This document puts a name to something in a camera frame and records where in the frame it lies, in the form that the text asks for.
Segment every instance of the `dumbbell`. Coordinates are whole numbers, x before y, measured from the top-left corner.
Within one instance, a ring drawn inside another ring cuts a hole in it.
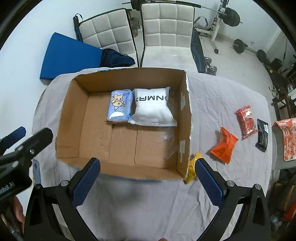
[[[216,75],[217,67],[216,66],[211,66],[211,63],[212,63],[212,59],[209,58],[209,57],[205,57],[205,64],[208,66],[205,73],[210,74],[210,75]]]

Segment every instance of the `open cardboard box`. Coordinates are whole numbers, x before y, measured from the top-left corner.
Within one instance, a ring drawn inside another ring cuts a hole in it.
[[[173,105],[177,127],[113,125],[106,120],[111,91],[168,86],[168,102]],[[165,138],[168,130],[173,133],[169,144]],[[101,173],[114,176],[183,179],[188,169],[190,134],[191,111],[185,71],[126,68],[82,74],[72,79],[64,100],[56,157],[80,168],[91,157],[96,157],[101,161]]]

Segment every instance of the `blue gripper pad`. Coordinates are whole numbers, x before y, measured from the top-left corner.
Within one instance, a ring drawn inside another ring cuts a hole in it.
[[[12,147],[20,139],[25,137],[25,135],[26,135],[26,129],[21,126],[20,128],[16,129],[14,132],[10,133],[5,138],[3,138],[3,148],[8,149]]]
[[[214,206],[222,207],[223,192],[215,179],[200,160],[195,162],[195,173]]]
[[[74,208],[83,204],[87,194],[100,173],[100,166],[100,161],[95,158],[76,187],[73,189],[72,205]]]

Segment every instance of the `white package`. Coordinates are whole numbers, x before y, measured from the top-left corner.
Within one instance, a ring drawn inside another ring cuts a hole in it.
[[[167,107],[169,89],[134,89],[136,111],[128,122],[140,126],[177,126]]]

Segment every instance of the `person's hand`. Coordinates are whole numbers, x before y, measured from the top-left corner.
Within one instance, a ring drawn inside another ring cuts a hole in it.
[[[14,211],[15,216],[18,219],[18,221],[21,222],[21,224],[22,224],[22,232],[24,233],[25,216],[24,216],[24,213],[23,213],[22,205],[21,205],[19,199],[16,196],[13,198],[13,211]]]

